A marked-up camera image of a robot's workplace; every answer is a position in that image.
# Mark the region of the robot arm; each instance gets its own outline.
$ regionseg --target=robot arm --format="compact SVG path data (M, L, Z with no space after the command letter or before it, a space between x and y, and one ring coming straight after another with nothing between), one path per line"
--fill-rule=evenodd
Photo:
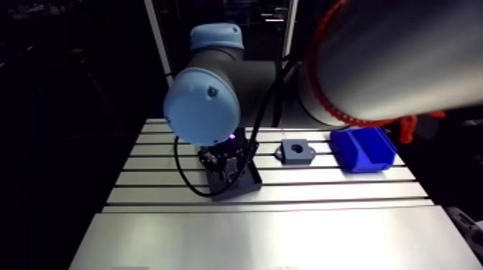
M483 2L350 1L284 87L263 126L338 129L483 101ZM252 126L275 62L244 61L242 31L204 24L164 104L182 139L202 146Z

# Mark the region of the table surface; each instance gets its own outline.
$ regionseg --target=table surface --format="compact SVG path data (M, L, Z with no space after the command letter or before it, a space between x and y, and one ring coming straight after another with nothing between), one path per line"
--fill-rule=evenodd
M399 156L384 172L347 174L329 132L263 129L262 189L212 202L175 170L174 137L164 119L147 120L71 269L482 269ZM281 139L309 140L316 158L282 165ZM206 190L197 151L181 142L180 162Z

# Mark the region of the hole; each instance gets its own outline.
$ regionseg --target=hole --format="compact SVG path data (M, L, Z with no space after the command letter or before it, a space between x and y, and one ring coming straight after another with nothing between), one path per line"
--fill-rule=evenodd
M290 148L292 149L292 151L294 151L297 154L300 154L303 151L303 147L299 144L292 144Z

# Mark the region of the silver cylinder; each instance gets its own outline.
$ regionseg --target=silver cylinder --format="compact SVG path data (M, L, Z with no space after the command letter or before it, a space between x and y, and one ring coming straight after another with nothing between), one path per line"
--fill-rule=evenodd
M316 69L330 102L361 120L481 103L483 1L349 1L318 48ZM314 118L340 124L306 82L300 99Z

